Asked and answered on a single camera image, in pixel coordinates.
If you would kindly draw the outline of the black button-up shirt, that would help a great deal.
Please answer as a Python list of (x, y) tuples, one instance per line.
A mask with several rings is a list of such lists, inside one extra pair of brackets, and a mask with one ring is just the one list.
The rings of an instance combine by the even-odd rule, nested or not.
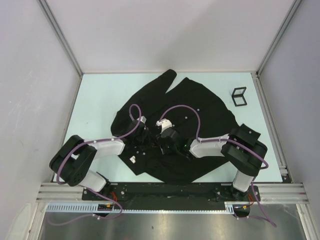
[[(120, 159), (136, 174), (146, 173), (166, 184), (185, 185), (228, 163), (223, 156), (187, 159), (180, 154), (162, 154), (157, 141), (161, 129), (156, 122), (170, 120), (187, 139), (215, 138), (240, 127), (225, 103), (203, 84), (184, 78), (172, 87), (177, 73), (168, 69), (147, 83), (120, 108), (111, 124), (112, 135), (124, 135), (133, 120), (146, 117), (154, 145), (146, 151), (130, 149)], [(130, 158), (136, 157), (136, 163)]]

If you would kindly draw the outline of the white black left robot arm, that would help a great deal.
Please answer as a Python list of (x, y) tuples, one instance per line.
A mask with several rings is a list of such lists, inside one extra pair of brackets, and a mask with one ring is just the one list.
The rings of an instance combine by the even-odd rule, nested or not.
[(111, 188), (104, 176), (90, 169), (94, 160), (119, 156), (131, 149), (145, 152), (154, 144), (146, 120), (141, 117), (133, 120), (123, 135), (97, 140), (84, 140), (77, 134), (72, 135), (51, 159), (49, 167), (56, 174), (59, 185), (82, 186), (93, 190), (98, 199), (105, 200), (110, 196)]

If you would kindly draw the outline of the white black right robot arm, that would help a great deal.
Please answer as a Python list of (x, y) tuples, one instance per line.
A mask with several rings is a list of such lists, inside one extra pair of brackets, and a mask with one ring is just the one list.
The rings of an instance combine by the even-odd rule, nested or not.
[(250, 186), (260, 170), (269, 167), (264, 159), (268, 148), (259, 141), (261, 134), (244, 124), (219, 137), (201, 138), (197, 129), (194, 139), (179, 134), (168, 119), (158, 120), (156, 126), (160, 128), (157, 141), (162, 154), (180, 154), (189, 160), (224, 157), (236, 167), (229, 192), (237, 201), (248, 196)]

